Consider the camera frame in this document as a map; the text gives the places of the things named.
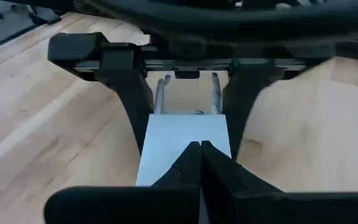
metal bar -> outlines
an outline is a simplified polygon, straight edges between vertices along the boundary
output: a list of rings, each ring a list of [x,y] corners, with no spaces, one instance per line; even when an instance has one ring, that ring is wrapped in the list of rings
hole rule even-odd
[[[239,58],[238,65],[263,65],[268,63],[266,58]],[[275,66],[286,71],[299,71],[306,67],[301,60],[275,59]],[[145,60],[147,71],[226,71],[233,66],[233,59],[211,60]],[[80,61],[73,66],[77,72],[94,72],[100,68],[97,60]]]
[[[218,74],[216,72],[212,73],[212,102],[211,102],[211,114],[221,114],[221,85],[219,84]]]
[[[168,85],[171,80],[171,75],[166,75],[165,78],[160,78],[157,84],[157,91],[155,93],[155,104],[154,104],[154,113],[162,114],[163,113],[163,104],[164,104],[164,90],[165,86]]]
[[[26,7],[27,7],[27,10],[28,10],[29,12],[34,13],[34,14],[37,13],[37,12],[34,10],[35,8],[34,8],[33,6],[26,5]]]

